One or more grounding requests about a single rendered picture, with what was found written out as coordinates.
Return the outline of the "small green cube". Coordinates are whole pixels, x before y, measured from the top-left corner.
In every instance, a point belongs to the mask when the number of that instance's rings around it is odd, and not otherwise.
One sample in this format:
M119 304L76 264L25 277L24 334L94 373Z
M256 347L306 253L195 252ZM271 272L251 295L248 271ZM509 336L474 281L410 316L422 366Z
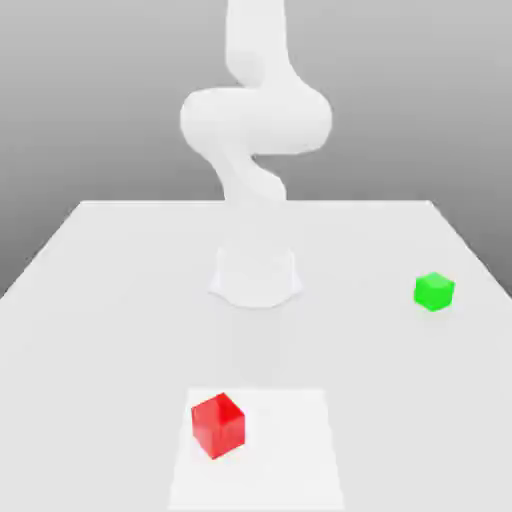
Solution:
M435 312L452 304L454 291L453 280L431 272L416 278L413 299L425 309Z

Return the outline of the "small red cube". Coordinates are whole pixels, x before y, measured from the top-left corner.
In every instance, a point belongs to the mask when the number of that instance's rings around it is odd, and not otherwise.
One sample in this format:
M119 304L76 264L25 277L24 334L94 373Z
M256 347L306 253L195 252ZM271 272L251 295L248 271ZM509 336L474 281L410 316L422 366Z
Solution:
M193 406L191 422L193 437L211 459L245 444L245 414L226 393Z

